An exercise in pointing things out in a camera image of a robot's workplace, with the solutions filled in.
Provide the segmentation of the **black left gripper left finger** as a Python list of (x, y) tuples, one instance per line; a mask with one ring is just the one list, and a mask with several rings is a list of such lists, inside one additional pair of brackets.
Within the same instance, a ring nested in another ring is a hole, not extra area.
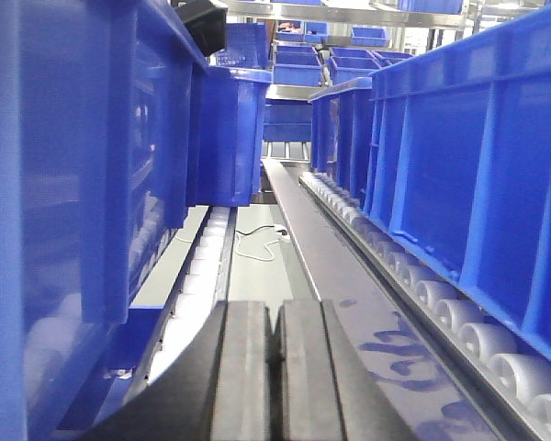
[(267, 440), (269, 314), (219, 303), (186, 350), (84, 440)]

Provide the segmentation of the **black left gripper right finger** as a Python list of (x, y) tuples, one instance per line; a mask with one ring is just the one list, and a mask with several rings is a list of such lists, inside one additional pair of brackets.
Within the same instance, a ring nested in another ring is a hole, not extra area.
[(275, 440), (414, 440), (329, 300), (287, 300), (275, 328)]

